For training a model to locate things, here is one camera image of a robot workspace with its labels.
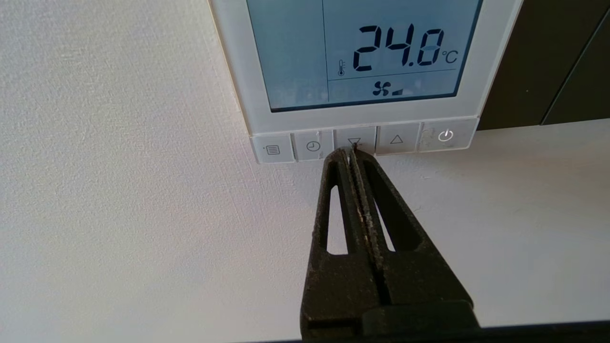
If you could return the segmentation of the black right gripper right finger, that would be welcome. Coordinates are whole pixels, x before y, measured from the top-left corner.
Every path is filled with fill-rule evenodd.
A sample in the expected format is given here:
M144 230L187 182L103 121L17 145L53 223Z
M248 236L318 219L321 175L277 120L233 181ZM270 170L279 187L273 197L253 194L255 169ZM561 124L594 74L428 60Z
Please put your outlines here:
M479 329L473 301L372 155L350 154L380 305L364 329Z

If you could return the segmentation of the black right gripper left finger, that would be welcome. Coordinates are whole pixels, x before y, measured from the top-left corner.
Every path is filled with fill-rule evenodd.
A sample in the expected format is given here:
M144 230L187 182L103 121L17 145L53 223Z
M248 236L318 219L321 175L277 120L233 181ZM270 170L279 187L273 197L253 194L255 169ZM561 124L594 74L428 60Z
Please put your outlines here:
M365 158L362 150L340 148L323 163L300 308L304 341L388 334L385 310L390 298L378 255L384 235L374 197L365 187ZM340 201L346 254L328 250L333 189Z

